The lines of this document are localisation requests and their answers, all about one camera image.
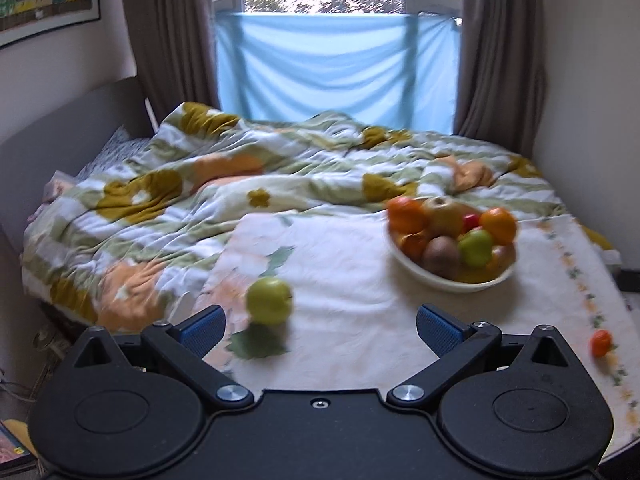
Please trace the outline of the brown kiwi fruit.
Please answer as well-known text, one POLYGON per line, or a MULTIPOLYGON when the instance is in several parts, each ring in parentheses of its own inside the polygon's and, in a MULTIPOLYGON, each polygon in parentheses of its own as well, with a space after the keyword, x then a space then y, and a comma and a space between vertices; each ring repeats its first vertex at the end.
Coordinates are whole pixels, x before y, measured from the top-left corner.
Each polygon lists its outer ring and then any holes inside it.
POLYGON ((457 242, 448 236, 434 237, 425 246, 421 263, 428 272, 442 278, 453 278, 460 264, 457 242))

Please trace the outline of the green apple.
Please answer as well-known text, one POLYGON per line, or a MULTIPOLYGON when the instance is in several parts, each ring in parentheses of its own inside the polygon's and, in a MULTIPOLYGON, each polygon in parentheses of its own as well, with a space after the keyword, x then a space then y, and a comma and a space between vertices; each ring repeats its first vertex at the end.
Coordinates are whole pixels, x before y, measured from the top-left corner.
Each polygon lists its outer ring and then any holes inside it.
POLYGON ((458 241, 460 260, 470 268, 484 268, 491 260, 494 239, 483 228, 465 233, 458 241))
POLYGON ((253 322, 262 325, 285 323, 293 312, 290 285, 274 276, 258 278, 246 291, 246 310, 253 322))

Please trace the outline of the small mandarin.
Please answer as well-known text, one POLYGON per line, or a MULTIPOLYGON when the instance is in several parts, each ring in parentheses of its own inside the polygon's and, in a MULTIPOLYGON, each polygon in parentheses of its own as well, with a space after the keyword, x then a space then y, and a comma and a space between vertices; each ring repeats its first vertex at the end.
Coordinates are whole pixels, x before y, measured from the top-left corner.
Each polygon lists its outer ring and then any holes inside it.
POLYGON ((595 359, 604 358, 612 350, 613 337, 608 330, 596 330, 590 338, 590 351, 595 359))
POLYGON ((423 233, 401 235, 398 240, 398 247, 407 258, 420 264, 429 241, 423 233))

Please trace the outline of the red cherry tomato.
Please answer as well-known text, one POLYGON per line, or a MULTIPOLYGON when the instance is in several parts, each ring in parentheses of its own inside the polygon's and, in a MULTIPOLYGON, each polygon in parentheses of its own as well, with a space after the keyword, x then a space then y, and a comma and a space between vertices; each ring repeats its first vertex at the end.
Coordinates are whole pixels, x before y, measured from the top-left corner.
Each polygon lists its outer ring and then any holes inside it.
POLYGON ((463 218, 463 233, 469 233, 480 227, 479 214, 466 214, 463 218))

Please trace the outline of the large yellow pear apple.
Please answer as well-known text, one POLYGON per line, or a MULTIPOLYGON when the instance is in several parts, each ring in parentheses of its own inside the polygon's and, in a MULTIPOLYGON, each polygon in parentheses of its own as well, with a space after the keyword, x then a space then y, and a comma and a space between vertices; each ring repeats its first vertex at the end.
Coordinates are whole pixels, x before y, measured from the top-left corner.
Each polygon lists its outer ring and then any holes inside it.
POLYGON ((427 198, 422 209, 426 215, 426 232, 430 237, 458 238, 463 233, 464 218, 468 214, 480 213, 479 210, 446 196, 427 198))

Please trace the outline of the large orange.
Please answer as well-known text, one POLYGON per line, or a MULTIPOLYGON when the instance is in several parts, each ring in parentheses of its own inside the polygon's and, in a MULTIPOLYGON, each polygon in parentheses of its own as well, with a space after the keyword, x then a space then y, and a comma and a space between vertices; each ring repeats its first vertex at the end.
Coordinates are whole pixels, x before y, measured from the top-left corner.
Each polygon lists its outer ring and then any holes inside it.
POLYGON ((390 229, 400 234, 416 234, 427 226, 427 214, 420 200, 409 196, 397 196, 386 204, 390 229))

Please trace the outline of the cream yellow plate bowl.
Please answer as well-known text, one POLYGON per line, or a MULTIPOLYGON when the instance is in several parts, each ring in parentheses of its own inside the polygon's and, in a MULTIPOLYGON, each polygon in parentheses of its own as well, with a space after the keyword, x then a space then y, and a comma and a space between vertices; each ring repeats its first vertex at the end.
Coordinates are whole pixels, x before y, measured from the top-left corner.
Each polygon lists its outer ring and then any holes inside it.
POLYGON ((419 283, 440 292, 452 292, 453 294, 481 292, 505 282, 515 270, 516 249, 514 245, 498 245, 492 248, 491 260, 484 269, 470 268, 459 263, 450 278, 445 278, 425 269, 418 259, 411 259, 402 250, 402 245, 408 234, 400 234, 388 224, 386 236, 388 246, 390 246, 390 254, 398 266, 419 283))

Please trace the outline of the floral striped duvet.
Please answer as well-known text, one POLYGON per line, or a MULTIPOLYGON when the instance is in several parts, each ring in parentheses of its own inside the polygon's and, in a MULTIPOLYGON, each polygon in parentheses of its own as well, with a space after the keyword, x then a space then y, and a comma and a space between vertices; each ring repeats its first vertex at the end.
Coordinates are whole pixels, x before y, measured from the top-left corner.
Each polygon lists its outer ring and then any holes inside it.
POLYGON ((520 220, 566 213, 528 159, 495 144, 337 112, 252 122, 185 102, 141 153, 30 222, 23 286, 75 321, 137 332, 203 288, 247 214, 374 214, 401 195, 450 196, 520 220))

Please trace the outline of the floral cream tablecloth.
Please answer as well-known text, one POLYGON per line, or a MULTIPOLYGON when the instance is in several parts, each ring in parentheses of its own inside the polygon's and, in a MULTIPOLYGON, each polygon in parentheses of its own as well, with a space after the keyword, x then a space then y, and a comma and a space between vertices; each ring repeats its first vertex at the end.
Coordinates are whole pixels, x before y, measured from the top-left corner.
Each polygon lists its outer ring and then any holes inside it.
POLYGON ((612 410, 611 450, 639 435, 639 335, 600 256, 569 216, 523 221, 512 276, 484 292, 457 295, 402 270, 382 221, 251 214, 233 231, 198 298, 200 307, 209 304, 224 308, 227 327, 206 362, 254 392, 390 390, 434 361, 416 334, 422 304, 508 334, 549 324, 612 410), (244 336, 244 296, 270 274, 290 285, 294 310, 276 341, 259 341, 244 336), (590 351, 596 330, 613 337, 602 359, 590 351))

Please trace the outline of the book on floor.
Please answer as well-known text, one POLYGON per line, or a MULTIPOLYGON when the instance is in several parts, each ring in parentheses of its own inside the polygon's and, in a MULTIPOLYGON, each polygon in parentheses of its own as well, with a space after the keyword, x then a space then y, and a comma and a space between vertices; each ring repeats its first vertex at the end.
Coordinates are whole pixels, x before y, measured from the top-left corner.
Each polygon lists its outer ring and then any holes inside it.
POLYGON ((1 422, 1 478, 30 474, 37 470, 38 456, 24 422, 6 419, 1 422))

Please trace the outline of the small white box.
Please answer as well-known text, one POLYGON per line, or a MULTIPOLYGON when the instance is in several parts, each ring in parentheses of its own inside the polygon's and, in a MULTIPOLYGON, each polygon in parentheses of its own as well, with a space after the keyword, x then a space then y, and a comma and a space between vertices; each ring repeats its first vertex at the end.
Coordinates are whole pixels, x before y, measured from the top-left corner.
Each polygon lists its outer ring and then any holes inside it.
POLYGON ((63 171, 55 170, 50 180, 44 185, 42 191, 42 202, 50 204, 61 196, 64 192, 78 185, 79 180, 63 171))

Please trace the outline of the patterned grey pillow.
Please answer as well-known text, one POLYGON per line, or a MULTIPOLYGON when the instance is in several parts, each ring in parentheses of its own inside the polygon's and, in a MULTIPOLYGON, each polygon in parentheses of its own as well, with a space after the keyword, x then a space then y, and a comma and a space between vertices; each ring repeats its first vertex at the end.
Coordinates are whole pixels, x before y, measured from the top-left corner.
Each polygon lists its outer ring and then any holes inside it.
POLYGON ((78 181, 86 180, 94 174, 102 174, 107 169, 121 164, 130 157, 143 152, 151 139, 146 136, 135 138, 130 136, 125 126, 120 126, 101 148, 99 154, 76 174, 78 181))

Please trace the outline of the grey bed headboard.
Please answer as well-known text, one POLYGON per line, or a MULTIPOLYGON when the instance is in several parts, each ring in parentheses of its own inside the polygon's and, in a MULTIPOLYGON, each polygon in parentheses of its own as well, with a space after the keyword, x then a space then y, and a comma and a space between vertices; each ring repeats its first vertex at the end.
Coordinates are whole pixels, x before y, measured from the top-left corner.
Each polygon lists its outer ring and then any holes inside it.
POLYGON ((94 89, 1 142, 1 229, 14 252, 52 174, 77 174, 119 127, 135 138, 153 134, 136 77, 94 89))

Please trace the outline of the brown curtain right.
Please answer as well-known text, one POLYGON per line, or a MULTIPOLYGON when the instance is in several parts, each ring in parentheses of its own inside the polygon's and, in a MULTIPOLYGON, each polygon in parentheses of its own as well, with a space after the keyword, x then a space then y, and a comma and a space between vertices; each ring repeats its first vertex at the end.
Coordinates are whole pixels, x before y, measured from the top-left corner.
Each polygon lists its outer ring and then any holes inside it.
POLYGON ((545 46, 544 0, 462 0, 454 133, 533 154, 545 46))

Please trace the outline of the brown curtain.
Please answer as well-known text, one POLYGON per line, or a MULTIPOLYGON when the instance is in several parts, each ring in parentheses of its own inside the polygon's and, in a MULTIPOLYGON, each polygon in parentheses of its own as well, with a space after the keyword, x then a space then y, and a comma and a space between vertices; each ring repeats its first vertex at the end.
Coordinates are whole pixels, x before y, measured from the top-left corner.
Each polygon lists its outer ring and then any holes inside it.
POLYGON ((212 0, 122 0, 137 76, 157 120, 179 104, 220 107, 212 0))
POLYGON ((462 0, 454 133, 533 154, 545 46, 544 0, 462 0))

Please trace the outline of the light blue window cloth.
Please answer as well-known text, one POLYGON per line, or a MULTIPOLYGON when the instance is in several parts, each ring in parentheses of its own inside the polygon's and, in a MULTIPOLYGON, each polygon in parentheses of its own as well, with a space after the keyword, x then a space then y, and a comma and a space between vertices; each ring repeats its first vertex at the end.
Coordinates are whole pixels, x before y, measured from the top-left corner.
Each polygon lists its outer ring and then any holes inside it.
POLYGON ((435 14, 221 13, 226 112, 301 122, 335 110, 366 125, 451 133, 460 28, 435 14))

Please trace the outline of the brown curtain left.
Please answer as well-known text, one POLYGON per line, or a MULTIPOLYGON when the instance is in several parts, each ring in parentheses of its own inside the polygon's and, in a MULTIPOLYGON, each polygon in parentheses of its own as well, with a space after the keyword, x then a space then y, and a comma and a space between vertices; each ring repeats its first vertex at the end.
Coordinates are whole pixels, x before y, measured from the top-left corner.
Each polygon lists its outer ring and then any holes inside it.
POLYGON ((179 104, 220 107, 212 0, 122 0, 137 76, 157 120, 179 104))

